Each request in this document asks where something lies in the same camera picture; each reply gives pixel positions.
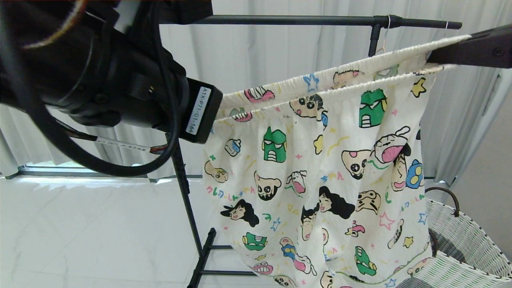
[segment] curtain fold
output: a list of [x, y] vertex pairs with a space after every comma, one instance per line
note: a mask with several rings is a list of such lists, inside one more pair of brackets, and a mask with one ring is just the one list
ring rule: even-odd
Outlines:
[[[442, 0], [362, 1], [271, 1], [213, 0], [215, 14], [342, 15], [373, 16], [395, 14], [407, 18], [460, 21], [461, 30], [401, 27], [382, 29], [378, 48], [386, 40], [386, 51], [455, 35], [471, 34], [512, 23], [512, 2]], [[162, 42], [187, 70], [187, 76], [230, 93], [285, 80], [294, 76], [340, 66], [367, 57], [370, 27], [358, 26], [245, 26], [245, 25], [161, 25]], [[441, 72], [432, 88], [430, 102], [421, 121], [425, 175], [451, 184], [468, 153], [474, 126], [488, 98], [496, 69], [459, 67]], [[28, 118], [2, 115], [0, 171], [7, 167], [53, 160], [65, 156], [34, 132]], [[81, 127], [82, 131], [141, 145], [165, 142], [163, 133], [118, 125], [114, 128]], [[38, 135], [30, 139], [25, 134]], [[181, 141], [188, 174], [202, 173], [202, 147]], [[89, 145], [103, 159], [117, 164], [147, 163], [151, 154], [117, 147]], [[151, 173], [150, 178], [174, 174], [171, 163]]]

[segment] white marble floor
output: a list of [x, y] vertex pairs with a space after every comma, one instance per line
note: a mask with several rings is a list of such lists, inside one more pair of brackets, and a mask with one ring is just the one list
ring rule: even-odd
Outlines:
[[[202, 241], [213, 210], [200, 180], [191, 202]], [[175, 180], [18, 177], [0, 180], [2, 288], [182, 288], [197, 252]], [[222, 233], [216, 244], [222, 241]], [[234, 252], [207, 265], [247, 270]], [[267, 287], [270, 279], [204, 276], [200, 287]]]

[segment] white cartoon print shorts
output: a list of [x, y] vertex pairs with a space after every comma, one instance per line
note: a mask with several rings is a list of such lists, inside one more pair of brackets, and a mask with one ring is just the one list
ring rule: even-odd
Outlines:
[[226, 94], [206, 197], [244, 263], [284, 287], [395, 287], [432, 256], [419, 122], [443, 39]]

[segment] laundry basket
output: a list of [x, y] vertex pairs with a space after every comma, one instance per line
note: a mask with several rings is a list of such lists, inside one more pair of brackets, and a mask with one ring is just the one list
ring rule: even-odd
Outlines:
[[485, 231], [469, 216], [460, 212], [455, 195], [448, 189], [455, 209], [428, 200], [427, 217], [437, 255], [414, 278], [399, 288], [500, 287], [512, 280], [512, 264]]

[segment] wire label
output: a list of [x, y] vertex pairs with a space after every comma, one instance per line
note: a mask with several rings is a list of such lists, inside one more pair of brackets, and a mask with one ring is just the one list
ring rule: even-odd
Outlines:
[[192, 115], [188, 120], [187, 132], [196, 135], [199, 130], [199, 124], [201, 123], [201, 119], [203, 118], [204, 110], [206, 105], [208, 104], [208, 99], [210, 98], [211, 89], [207, 87], [201, 87], [199, 89], [199, 93], [197, 94], [196, 103], [194, 104], [194, 108], [192, 109]]

